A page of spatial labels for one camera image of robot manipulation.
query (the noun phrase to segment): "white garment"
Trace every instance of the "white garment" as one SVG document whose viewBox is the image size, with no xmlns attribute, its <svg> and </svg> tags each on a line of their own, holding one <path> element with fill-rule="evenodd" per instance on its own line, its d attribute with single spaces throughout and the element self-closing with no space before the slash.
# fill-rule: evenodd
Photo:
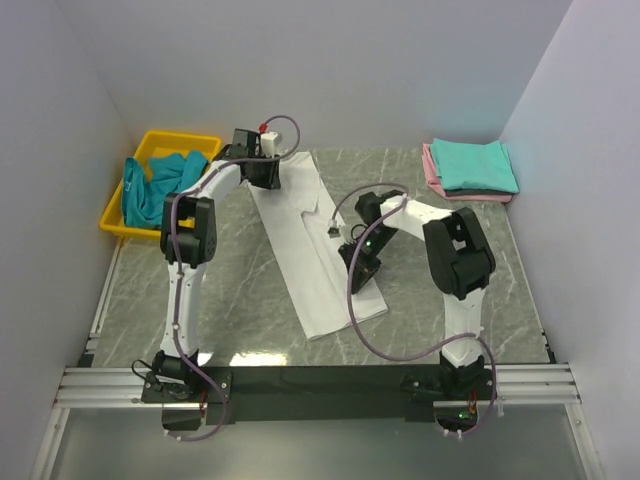
<svg viewBox="0 0 640 480">
<path fill-rule="evenodd" d="M 309 152 L 280 163 L 280 190 L 250 187 L 273 253 L 308 339 L 350 324 L 347 268 L 338 254 L 342 238 L 327 234 L 335 203 Z M 344 222 L 340 214 L 338 225 Z M 358 322 L 387 311 L 374 280 L 353 297 Z"/>
</svg>

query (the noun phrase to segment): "yellow plastic tray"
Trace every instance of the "yellow plastic tray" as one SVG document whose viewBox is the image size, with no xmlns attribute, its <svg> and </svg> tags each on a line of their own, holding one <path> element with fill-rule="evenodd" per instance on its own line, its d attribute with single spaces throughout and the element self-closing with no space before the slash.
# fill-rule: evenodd
<svg viewBox="0 0 640 480">
<path fill-rule="evenodd" d="M 188 133 L 162 132 L 158 130 L 148 131 L 133 157 L 144 168 L 147 178 L 151 178 L 151 170 L 148 163 L 151 157 L 166 157 L 172 153 L 180 153 L 186 157 L 191 150 L 198 150 L 207 158 L 209 163 L 220 151 L 221 141 L 218 137 L 205 135 L 191 135 Z M 100 218 L 100 228 L 120 237 L 139 237 L 160 240 L 160 230 L 146 230 L 143 228 L 127 227 L 122 218 L 120 206 L 122 200 L 122 180 L 118 184 L 115 193 L 109 200 L 109 204 Z M 184 225 L 192 225 L 192 220 L 180 222 Z"/>
</svg>

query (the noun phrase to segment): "teal towel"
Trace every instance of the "teal towel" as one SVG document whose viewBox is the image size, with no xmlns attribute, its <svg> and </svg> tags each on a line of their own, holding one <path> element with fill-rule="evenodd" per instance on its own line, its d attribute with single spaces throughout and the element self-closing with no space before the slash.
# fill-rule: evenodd
<svg viewBox="0 0 640 480">
<path fill-rule="evenodd" d="M 431 144 L 431 156 L 445 190 L 520 191 L 507 147 L 497 140 L 488 145 L 475 145 L 436 138 Z"/>
<path fill-rule="evenodd" d="M 198 181 L 207 159 L 198 151 L 189 152 L 186 160 L 179 153 L 164 158 L 150 158 L 151 181 L 135 158 L 124 163 L 122 216 L 127 227 L 155 229 L 162 225 L 164 197 L 182 192 Z"/>
</svg>

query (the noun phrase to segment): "gray marble table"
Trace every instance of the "gray marble table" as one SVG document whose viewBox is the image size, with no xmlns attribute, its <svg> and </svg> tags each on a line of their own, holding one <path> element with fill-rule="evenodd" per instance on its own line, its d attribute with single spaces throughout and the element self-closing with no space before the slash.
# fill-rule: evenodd
<svg viewBox="0 0 640 480">
<path fill-rule="evenodd" d="M 501 363 L 546 363 L 542 327 L 501 204 L 449 202 L 426 186 L 419 149 L 312 151 L 326 187 L 338 200 L 353 187 L 380 180 L 411 189 L 436 207 L 469 206 L 477 213 L 497 268 L 482 309 L 484 335 Z M 358 220 L 349 202 L 342 214 Z M 352 329 L 307 340 L 297 319 L 248 188 L 237 188 L 216 211 L 218 250 L 202 286 L 199 339 L 209 364 L 377 364 Z M 398 234 L 380 255 L 376 276 L 389 312 L 362 324 L 378 347 L 395 354 L 442 339 L 443 299 L 429 273 L 424 243 Z M 126 367 L 153 358 L 164 332 L 168 273 L 157 243 L 129 240 L 120 252 L 104 309 L 95 367 Z M 421 360 L 434 363 L 437 356 Z"/>
</svg>

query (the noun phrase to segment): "folded towel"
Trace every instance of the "folded towel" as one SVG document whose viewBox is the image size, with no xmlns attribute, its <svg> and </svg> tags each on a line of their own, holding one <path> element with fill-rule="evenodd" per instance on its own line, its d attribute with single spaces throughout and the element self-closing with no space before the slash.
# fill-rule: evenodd
<svg viewBox="0 0 640 480">
<path fill-rule="evenodd" d="M 445 192 L 442 185 L 440 185 L 440 179 L 436 174 L 436 166 L 433 163 L 433 158 L 431 157 L 431 152 L 429 151 L 429 144 L 425 143 L 422 146 L 422 167 L 424 168 L 424 175 L 427 179 L 427 185 L 431 187 L 433 191 L 435 191 L 438 195 L 444 198 L 450 198 Z M 477 200 L 481 202 L 502 202 L 507 203 L 511 200 L 512 195 L 502 194 L 502 195 L 459 195 L 452 198 L 452 200 Z"/>
<path fill-rule="evenodd" d="M 435 139 L 431 156 L 445 190 L 499 190 L 518 193 L 507 147 L 499 141 L 488 145 Z"/>
<path fill-rule="evenodd" d="M 135 158 L 124 163 L 122 216 L 127 227 L 155 229 L 162 225 L 164 198 L 182 192 L 198 181 L 207 159 L 198 151 L 189 152 L 186 160 L 179 153 L 164 158 L 150 158 L 151 180 Z"/>
</svg>

